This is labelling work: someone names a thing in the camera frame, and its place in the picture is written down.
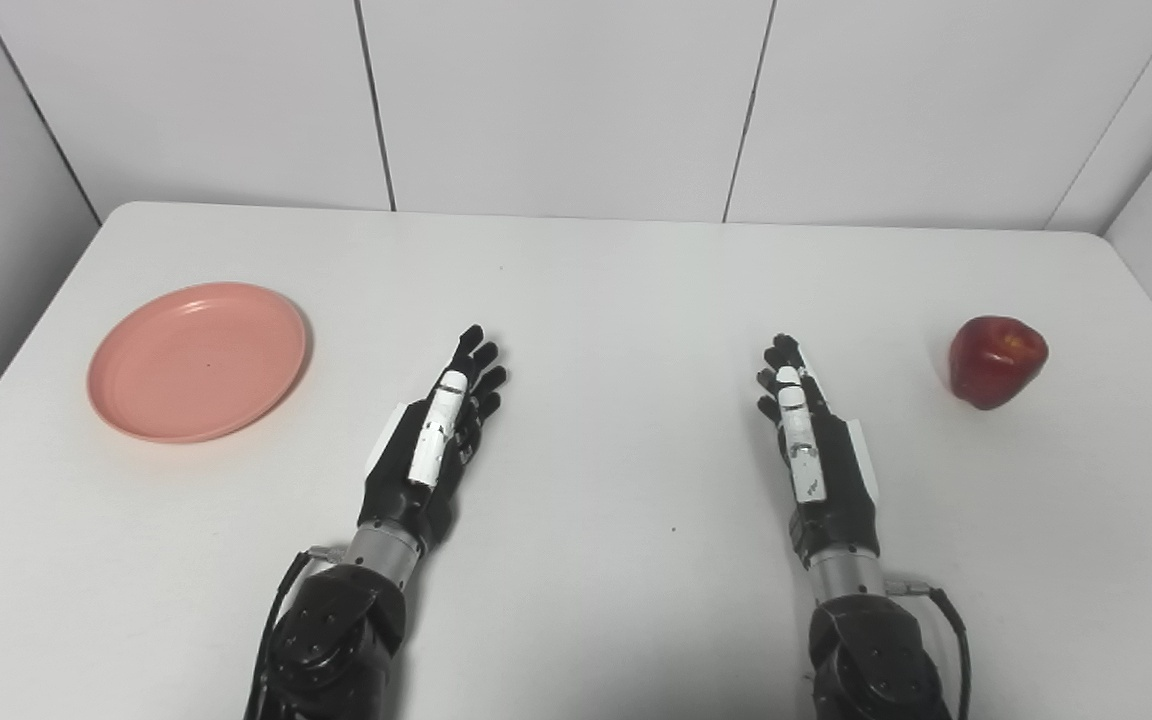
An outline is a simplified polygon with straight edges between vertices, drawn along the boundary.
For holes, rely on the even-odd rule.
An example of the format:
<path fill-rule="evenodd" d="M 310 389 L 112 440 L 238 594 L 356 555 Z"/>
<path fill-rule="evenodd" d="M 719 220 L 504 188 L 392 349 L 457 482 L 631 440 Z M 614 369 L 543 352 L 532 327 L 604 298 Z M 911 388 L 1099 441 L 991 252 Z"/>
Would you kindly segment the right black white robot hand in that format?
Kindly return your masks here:
<path fill-rule="evenodd" d="M 851 425 L 833 414 L 826 393 L 790 334 L 776 334 L 756 374 L 756 406 L 771 420 L 791 483 L 791 548 L 804 568 L 829 551 L 881 555 L 876 501 L 861 467 Z"/>

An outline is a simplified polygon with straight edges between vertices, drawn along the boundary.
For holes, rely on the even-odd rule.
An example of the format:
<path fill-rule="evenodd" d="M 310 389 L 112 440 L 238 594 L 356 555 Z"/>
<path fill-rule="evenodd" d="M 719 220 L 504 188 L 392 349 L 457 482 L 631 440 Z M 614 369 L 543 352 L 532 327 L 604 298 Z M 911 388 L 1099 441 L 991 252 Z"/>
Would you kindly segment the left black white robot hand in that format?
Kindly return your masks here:
<path fill-rule="evenodd" d="M 500 407 L 508 370 L 499 354 L 471 325 L 426 395 L 397 410 L 369 460 L 358 525 L 402 530 L 420 553 L 445 541 L 463 473 Z"/>

